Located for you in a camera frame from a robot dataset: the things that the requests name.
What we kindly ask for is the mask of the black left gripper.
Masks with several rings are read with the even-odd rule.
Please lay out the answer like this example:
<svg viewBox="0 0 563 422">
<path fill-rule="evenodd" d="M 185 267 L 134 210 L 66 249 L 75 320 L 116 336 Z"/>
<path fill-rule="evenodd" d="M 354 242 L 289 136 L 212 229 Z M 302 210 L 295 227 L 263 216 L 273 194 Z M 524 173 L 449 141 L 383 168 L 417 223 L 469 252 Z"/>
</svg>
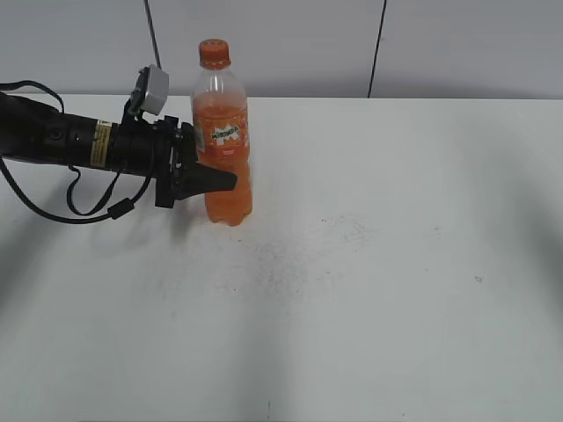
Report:
<svg viewBox="0 0 563 422">
<path fill-rule="evenodd" d="M 177 201 L 232 191 L 238 176 L 197 163 L 194 129 L 177 117 L 149 123 L 132 117 L 112 127 L 112 169 L 143 179 L 128 200 L 135 204 L 156 181 L 155 206 L 172 208 Z"/>
</svg>

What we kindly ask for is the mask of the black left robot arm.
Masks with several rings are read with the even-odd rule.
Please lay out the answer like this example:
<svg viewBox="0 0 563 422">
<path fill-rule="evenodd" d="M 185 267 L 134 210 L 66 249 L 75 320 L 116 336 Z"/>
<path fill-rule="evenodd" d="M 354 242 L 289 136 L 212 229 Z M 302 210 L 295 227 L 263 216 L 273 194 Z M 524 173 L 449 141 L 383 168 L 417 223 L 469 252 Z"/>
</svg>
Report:
<svg viewBox="0 0 563 422">
<path fill-rule="evenodd" d="M 155 122 L 125 113 L 119 123 L 62 113 L 29 98 L 1 96 L 1 155 L 32 164 L 121 172 L 156 181 L 156 207 L 231 191 L 238 178 L 198 161 L 194 128 L 166 116 Z"/>
</svg>

